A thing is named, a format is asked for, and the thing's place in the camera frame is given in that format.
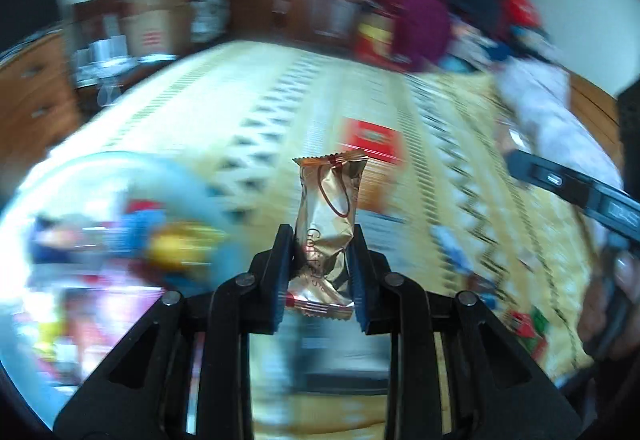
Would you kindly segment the person's right hand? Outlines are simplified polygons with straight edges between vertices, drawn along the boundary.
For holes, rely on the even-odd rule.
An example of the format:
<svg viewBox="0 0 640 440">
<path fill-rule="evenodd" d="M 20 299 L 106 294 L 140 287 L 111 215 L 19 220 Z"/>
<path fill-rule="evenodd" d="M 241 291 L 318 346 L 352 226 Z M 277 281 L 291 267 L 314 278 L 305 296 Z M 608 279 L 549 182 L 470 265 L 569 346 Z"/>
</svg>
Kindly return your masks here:
<svg viewBox="0 0 640 440">
<path fill-rule="evenodd" d="M 639 348 L 639 259 L 614 245 L 585 292 L 577 331 L 594 360 L 621 359 Z"/>
</svg>

